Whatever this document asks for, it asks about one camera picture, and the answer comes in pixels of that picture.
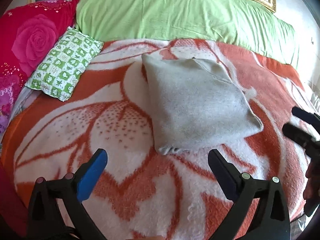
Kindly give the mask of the person's right hand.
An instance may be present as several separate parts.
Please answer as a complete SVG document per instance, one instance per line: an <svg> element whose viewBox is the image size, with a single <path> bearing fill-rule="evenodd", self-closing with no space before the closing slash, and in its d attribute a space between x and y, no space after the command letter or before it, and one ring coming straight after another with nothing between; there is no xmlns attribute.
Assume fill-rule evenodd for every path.
<svg viewBox="0 0 320 240"><path fill-rule="evenodd" d="M319 197L319 164L312 161L305 174L308 182L303 192L305 200L314 199Z"/></svg>

